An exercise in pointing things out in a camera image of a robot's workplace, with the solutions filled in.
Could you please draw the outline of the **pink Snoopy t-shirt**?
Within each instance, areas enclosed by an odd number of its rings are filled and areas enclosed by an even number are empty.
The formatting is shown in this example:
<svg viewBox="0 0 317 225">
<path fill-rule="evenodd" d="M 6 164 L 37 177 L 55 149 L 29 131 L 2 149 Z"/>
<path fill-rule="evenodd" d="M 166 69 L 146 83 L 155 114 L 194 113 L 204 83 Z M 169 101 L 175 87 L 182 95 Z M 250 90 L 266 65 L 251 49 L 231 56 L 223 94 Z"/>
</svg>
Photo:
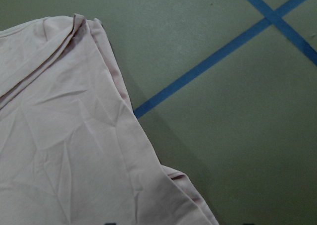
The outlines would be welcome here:
<svg viewBox="0 0 317 225">
<path fill-rule="evenodd" d="M 0 33 L 3 225 L 215 225 L 135 117 L 102 23 L 76 14 Z"/>
</svg>

